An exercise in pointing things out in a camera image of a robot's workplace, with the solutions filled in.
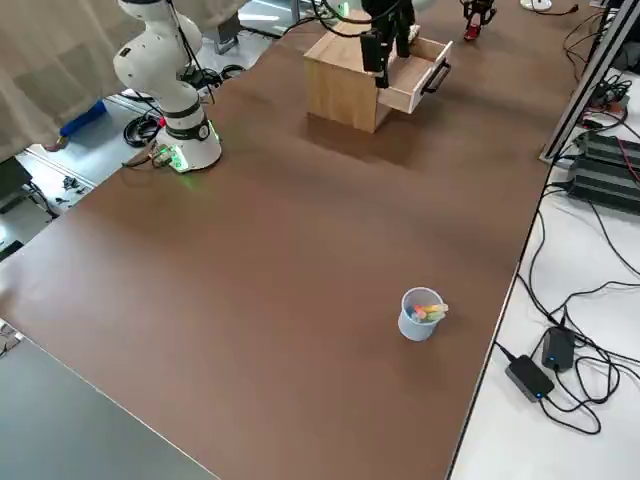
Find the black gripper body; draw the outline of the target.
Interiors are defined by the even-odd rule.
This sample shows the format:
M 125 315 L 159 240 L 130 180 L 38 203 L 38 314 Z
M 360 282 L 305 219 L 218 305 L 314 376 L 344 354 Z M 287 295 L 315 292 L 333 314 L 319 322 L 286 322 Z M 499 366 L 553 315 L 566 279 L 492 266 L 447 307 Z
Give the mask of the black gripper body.
M 415 24 L 415 10 L 411 0 L 362 0 L 363 10 L 370 17 L 373 29 L 384 31 L 394 23 L 401 28 Z

